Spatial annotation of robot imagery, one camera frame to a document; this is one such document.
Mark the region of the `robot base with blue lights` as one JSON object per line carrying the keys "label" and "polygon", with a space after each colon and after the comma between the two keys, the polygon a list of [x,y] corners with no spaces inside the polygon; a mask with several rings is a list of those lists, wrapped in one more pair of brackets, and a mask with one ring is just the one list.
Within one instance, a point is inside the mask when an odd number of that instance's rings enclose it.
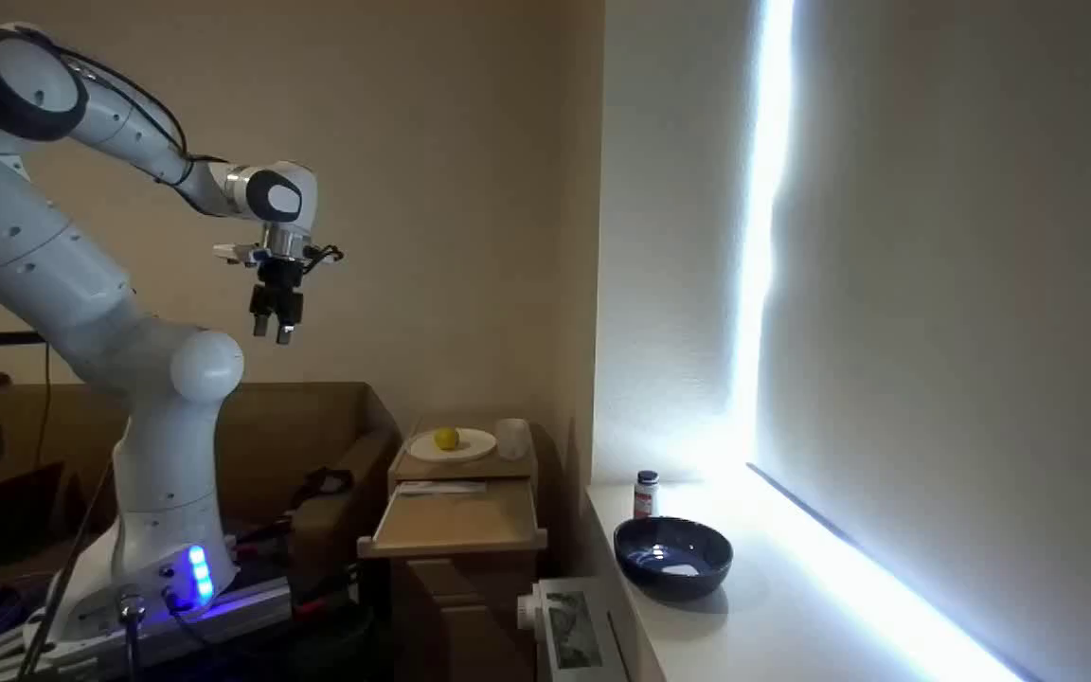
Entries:
{"label": "robot base with blue lights", "polygon": [[78,592],[72,567],[44,602],[0,634],[0,682],[93,678],[228,647],[290,620],[284,575],[229,583],[235,563],[204,545],[179,545],[131,578]]}

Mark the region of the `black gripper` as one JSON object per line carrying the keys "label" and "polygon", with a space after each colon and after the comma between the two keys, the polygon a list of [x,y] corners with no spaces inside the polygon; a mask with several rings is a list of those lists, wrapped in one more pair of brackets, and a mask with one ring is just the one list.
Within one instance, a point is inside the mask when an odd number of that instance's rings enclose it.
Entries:
{"label": "black gripper", "polygon": [[329,261],[342,261],[336,246],[303,246],[296,257],[281,257],[256,242],[219,246],[228,266],[256,272],[250,290],[253,335],[270,335],[276,323],[276,344],[290,344],[303,323],[303,280]]}

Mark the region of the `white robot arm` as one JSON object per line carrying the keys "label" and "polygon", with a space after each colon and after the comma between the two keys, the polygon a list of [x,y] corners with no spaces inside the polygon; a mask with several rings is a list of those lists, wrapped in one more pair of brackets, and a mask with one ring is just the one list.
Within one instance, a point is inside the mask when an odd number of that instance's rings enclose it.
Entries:
{"label": "white robot arm", "polygon": [[72,599],[131,588],[209,602],[235,578],[211,442],[243,348],[139,310],[123,267],[26,178],[21,154],[54,141],[120,159],[204,214],[253,218],[262,237],[235,257],[256,272],[253,325],[276,339],[298,325],[303,272],[327,257],[312,237],[319,178],[193,154],[139,88],[39,29],[0,27],[0,303],[127,406],[112,448],[117,522],[78,551]]}

